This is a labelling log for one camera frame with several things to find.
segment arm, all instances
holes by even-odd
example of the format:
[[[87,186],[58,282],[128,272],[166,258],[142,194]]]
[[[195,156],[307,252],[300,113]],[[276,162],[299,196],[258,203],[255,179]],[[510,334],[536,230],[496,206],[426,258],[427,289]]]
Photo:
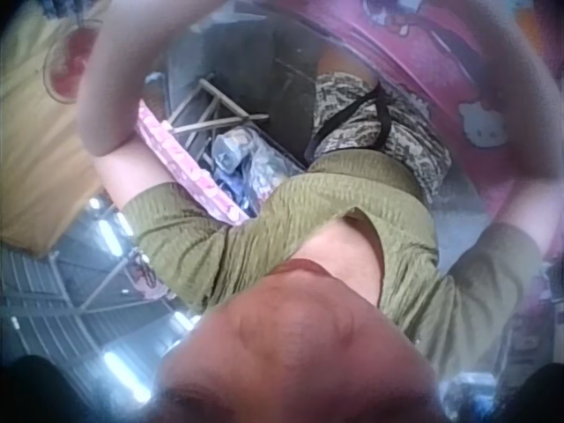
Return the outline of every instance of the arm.
[[[119,208],[172,176],[134,132],[152,61],[224,0],[114,0],[78,95],[78,131]]]
[[[131,136],[152,61],[182,29],[224,2],[112,2],[78,96],[78,129],[86,150],[102,157]]]
[[[493,0],[455,0],[502,72],[499,87],[519,165],[507,205],[440,279],[419,349],[441,376],[468,370],[500,336],[538,274],[562,213],[562,105],[548,70]]]
[[[563,106],[558,86],[513,17],[494,0],[456,0],[493,63],[520,177],[498,222],[528,234],[542,254],[562,214]]]
[[[223,0],[114,0],[78,97],[78,130],[104,186],[160,278],[201,307],[236,279],[234,236],[174,183],[134,131],[153,58]]]

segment man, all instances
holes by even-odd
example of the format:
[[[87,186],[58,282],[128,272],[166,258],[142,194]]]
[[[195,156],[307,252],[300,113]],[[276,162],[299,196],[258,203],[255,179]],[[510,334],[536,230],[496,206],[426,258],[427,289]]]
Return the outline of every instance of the man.
[[[133,128],[153,57],[222,2],[131,2],[115,0],[108,14],[82,86],[79,128],[156,272],[190,306],[207,308],[165,360],[149,414],[441,421],[435,378],[472,364],[500,333],[562,208],[560,96],[515,23],[493,0],[453,1],[503,65],[523,179],[441,275],[424,203],[449,155],[393,87],[335,50],[320,62],[308,172],[243,226],[207,216]],[[352,117],[336,121],[364,96]]]

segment black strap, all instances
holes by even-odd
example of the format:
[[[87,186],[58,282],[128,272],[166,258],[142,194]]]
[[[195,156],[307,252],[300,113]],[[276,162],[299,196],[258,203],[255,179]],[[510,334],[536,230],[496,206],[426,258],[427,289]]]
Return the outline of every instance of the black strap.
[[[380,121],[380,134],[373,145],[368,147],[354,147],[364,148],[369,150],[381,150],[386,144],[391,132],[391,116],[388,110],[388,101],[386,99],[386,92],[383,90],[382,85],[378,83],[376,88],[369,93],[366,93],[353,103],[349,104],[343,110],[334,114],[314,135],[309,142],[308,148],[304,154],[306,161],[311,164],[314,161],[315,150],[322,141],[328,137],[333,131],[337,130],[343,123],[346,123],[353,115],[359,110],[361,106],[375,100],[376,112],[378,113],[378,121]]]

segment olive green sweater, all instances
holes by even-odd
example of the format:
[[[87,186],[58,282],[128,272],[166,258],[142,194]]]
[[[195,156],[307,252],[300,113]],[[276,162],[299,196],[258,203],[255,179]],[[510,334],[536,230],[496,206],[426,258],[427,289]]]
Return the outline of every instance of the olive green sweater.
[[[471,366],[499,336],[541,257],[525,233],[495,224],[440,274],[421,196],[393,159],[341,151],[282,184],[242,226],[213,219],[174,183],[147,190],[123,212],[159,277],[200,310],[257,282],[327,222],[362,213],[382,243],[380,310],[443,378]]]

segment camouflage pants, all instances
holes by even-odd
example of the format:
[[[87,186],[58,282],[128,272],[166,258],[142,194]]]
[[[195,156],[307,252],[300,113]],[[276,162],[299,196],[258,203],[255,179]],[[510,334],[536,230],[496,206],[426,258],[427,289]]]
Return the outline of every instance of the camouflage pants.
[[[390,136],[382,152],[410,169],[431,203],[449,171],[451,159],[431,123],[407,94],[382,82],[392,120]],[[373,89],[368,83],[345,73],[321,75],[316,83],[315,133],[338,111]],[[374,102],[360,107],[354,116],[331,132],[315,150],[315,158],[326,152],[372,145],[380,133]]]

